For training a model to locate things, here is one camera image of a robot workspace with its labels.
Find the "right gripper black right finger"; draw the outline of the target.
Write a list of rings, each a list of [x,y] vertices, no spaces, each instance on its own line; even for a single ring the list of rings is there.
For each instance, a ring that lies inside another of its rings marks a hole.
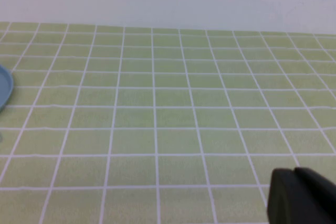
[[[316,201],[319,203],[335,203],[334,183],[307,167],[297,167],[294,171]]]

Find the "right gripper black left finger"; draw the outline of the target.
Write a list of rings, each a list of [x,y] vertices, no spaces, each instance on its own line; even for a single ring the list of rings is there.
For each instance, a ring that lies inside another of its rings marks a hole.
[[[294,170],[272,171],[267,205],[269,223],[335,223],[335,203],[316,201]]]

